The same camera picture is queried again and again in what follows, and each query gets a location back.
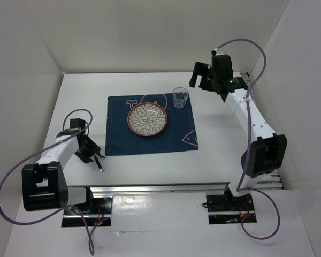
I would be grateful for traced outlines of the blue whale placemat cloth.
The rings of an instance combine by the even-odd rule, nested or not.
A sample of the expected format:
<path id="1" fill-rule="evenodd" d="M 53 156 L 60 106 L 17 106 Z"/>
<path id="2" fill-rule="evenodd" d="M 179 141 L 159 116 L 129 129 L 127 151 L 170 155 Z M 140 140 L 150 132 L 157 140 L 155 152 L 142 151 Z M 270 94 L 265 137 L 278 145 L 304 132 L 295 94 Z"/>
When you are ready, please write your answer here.
<path id="1" fill-rule="evenodd" d="M 140 103 L 152 102 L 165 109 L 168 120 L 159 134 L 143 137 L 128 126 L 129 111 Z M 176 108 L 173 95 L 149 94 L 109 96 L 105 155 L 139 155 L 198 150 L 190 98 L 183 108 Z"/>

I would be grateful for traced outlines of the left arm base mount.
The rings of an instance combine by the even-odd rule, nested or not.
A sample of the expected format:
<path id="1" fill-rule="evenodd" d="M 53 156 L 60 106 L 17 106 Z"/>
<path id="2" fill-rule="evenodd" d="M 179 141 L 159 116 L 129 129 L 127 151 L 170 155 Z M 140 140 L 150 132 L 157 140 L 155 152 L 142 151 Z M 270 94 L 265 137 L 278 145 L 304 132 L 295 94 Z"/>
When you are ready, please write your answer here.
<path id="1" fill-rule="evenodd" d="M 90 196 L 85 203 L 76 205 L 82 212 L 89 228 L 95 226 L 109 227 L 112 222 L 112 195 Z M 84 227 L 83 220 L 77 210 L 65 210 L 62 218 L 62 228 L 79 228 Z"/>

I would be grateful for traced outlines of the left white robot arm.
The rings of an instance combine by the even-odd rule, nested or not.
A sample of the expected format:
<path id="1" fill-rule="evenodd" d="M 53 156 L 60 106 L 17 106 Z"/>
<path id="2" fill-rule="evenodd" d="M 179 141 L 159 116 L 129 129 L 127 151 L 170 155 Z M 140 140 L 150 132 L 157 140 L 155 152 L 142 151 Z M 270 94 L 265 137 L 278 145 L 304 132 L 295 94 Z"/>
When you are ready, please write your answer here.
<path id="1" fill-rule="evenodd" d="M 64 168 L 75 155 L 84 164 L 98 161 L 100 147 L 85 134 L 86 121 L 80 118 L 70 120 L 70 127 L 56 136 L 57 146 L 51 148 L 34 164 L 26 164 L 22 171 L 22 196 L 26 211 L 66 208 L 75 204 L 82 213 L 93 211 L 95 200 L 89 191 L 81 187 L 69 189 L 64 176 Z"/>

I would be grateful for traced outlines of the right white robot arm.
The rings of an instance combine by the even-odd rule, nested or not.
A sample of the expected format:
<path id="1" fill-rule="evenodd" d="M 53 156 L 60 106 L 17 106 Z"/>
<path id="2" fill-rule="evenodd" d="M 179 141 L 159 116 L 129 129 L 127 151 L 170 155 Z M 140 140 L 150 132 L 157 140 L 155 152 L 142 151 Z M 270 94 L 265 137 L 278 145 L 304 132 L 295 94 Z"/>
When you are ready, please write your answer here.
<path id="1" fill-rule="evenodd" d="M 211 57 L 211 64 L 196 62 L 190 87 L 195 87 L 198 77 L 200 89 L 218 94 L 248 137 L 247 149 L 241 157 L 242 174 L 225 187 L 223 194 L 225 208 L 234 210 L 260 180 L 282 165 L 287 138 L 265 121 L 244 79 L 234 77 L 229 55 L 217 52 Z"/>

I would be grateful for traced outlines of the silver table knife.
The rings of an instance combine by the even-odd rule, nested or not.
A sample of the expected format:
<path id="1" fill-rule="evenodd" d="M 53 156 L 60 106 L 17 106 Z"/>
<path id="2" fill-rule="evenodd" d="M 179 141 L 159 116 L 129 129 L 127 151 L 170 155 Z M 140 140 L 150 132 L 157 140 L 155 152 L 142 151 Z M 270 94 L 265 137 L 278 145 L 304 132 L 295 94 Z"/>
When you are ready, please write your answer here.
<path id="1" fill-rule="evenodd" d="M 99 159 L 98 159 L 98 157 L 97 157 L 96 155 L 94 156 L 94 159 L 95 159 L 95 162 L 96 162 L 96 164 L 97 164 L 97 166 L 98 166 L 98 168 L 99 168 L 99 171 L 100 171 L 100 172 L 104 172 L 105 169 L 104 169 L 103 166 L 101 165 L 101 163 L 100 163 L 100 161 L 99 161 Z"/>

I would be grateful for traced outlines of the floral ceramic plate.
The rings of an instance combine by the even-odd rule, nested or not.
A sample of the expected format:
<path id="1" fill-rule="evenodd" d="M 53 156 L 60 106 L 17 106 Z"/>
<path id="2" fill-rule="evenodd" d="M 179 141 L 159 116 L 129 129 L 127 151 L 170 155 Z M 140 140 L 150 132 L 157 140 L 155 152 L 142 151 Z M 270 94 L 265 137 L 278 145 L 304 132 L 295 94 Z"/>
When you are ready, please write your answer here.
<path id="1" fill-rule="evenodd" d="M 167 125 L 168 116 L 157 103 L 140 103 L 127 116 L 128 127 L 137 135 L 151 137 L 161 133 Z"/>

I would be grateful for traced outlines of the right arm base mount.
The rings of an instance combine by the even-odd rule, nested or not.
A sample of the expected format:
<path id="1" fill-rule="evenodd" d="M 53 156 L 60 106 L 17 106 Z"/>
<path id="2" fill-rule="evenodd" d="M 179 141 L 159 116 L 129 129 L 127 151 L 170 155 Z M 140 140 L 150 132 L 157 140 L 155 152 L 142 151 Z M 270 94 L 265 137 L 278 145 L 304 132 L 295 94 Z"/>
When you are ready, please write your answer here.
<path id="1" fill-rule="evenodd" d="M 247 194 L 239 200 L 232 200 L 224 190 L 205 194 L 202 207 L 207 210 L 210 225 L 257 223 L 252 196 Z"/>

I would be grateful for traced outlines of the clear plastic cup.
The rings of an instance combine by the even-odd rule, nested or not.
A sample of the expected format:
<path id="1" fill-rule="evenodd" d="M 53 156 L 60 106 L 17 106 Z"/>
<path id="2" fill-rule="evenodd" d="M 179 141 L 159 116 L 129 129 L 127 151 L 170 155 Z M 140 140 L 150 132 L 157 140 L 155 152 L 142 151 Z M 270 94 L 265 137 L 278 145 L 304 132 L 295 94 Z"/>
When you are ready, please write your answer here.
<path id="1" fill-rule="evenodd" d="M 188 99 L 189 93 L 187 89 L 183 87 L 177 87 L 172 92 L 173 97 L 173 105 L 181 109 L 186 105 L 187 99 Z"/>

